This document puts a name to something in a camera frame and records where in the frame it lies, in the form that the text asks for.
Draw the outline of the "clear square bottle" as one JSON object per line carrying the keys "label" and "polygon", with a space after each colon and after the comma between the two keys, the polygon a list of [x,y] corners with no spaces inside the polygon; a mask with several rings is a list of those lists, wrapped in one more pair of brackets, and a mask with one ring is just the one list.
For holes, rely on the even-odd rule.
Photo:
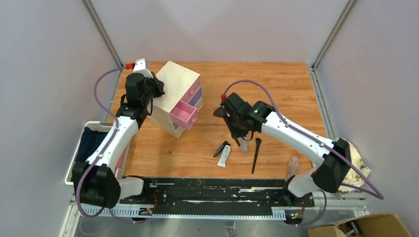
{"label": "clear square bottle", "polygon": [[293,177],[295,177],[298,174],[298,168],[299,168],[299,159],[298,157],[294,156],[291,158],[291,160],[288,163],[287,168],[287,175],[285,180],[289,181]]}

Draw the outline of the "black mascara tube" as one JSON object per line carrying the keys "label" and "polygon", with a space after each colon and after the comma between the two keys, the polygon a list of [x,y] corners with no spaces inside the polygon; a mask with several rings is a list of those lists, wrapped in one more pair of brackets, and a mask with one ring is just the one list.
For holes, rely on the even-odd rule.
{"label": "black mascara tube", "polygon": [[227,141],[224,141],[219,148],[216,150],[216,152],[214,153],[213,157],[217,157],[224,149],[224,147],[228,144]]}

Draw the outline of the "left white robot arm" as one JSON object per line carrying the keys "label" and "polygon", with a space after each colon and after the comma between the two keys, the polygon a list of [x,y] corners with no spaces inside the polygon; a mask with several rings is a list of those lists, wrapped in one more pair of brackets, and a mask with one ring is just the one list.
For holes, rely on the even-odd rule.
{"label": "left white robot arm", "polygon": [[113,115],[114,123],[105,139],[84,162],[76,162],[72,169],[78,208],[89,204],[113,208],[119,200],[132,196],[139,204],[151,199],[151,190],[144,179],[115,175],[118,160],[128,142],[138,132],[152,112],[154,98],[164,95],[164,83],[153,72],[132,73],[126,78],[126,93]]}

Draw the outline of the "pink drawer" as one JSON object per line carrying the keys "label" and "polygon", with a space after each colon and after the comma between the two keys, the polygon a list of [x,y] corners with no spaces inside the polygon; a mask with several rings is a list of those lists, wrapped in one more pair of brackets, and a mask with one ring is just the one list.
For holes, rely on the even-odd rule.
{"label": "pink drawer", "polygon": [[170,112],[171,119],[177,125],[190,130],[198,119],[198,109],[183,101],[179,101]]}
{"label": "pink drawer", "polygon": [[186,93],[181,98],[183,102],[189,102],[193,96],[197,93],[197,91],[201,88],[201,78],[197,77],[194,83],[187,89]]}

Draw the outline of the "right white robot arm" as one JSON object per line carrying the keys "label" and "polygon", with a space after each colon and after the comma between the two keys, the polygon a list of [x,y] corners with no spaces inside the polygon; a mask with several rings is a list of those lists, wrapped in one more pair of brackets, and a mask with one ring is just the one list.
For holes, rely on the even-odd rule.
{"label": "right white robot arm", "polygon": [[350,145],[343,139],[336,142],[319,136],[281,117],[276,109],[262,101],[251,106],[238,94],[232,93],[214,111],[223,118],[234,140],[249,132],[259,132],[290,145],[315,165],[311,170],[291,177],[282,192],[283,202],[295,206],[302,196],[322,190],[337,193],[350,169]]}

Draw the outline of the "white mini drawer cabinet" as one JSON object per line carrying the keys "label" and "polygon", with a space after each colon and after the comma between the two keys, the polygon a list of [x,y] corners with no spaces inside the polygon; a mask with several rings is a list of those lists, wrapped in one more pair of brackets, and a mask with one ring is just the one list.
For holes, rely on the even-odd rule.
{"label": "white mini drawer cabinet", "polygon": [[[152,115],[148,117],[150,123],[175,138],[179,138],[186,129],[183,127],[174,129],[170,112],[197,77],[201,77],[201,75],[175,62],[168,61],[157,73],[157,78],[164,83],[165,95],[154,99],[153,105],[149,106],[152,109]],[[200,110],[203,105],[202,98],[198,105]]]}

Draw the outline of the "white cosmetic tube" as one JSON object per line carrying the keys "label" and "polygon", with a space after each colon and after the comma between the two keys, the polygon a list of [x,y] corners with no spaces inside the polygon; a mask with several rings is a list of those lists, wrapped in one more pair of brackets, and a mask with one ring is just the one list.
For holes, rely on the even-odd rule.
{"label": "white cosmetic tube", "polygon": [[221,156],[219,158],[217,166],[226,167],[226,162],[227,162],[228,157],[230,155],[230,151],[231,151],[230,145],[229,144],[225,145],[222,152],[221,152]]}

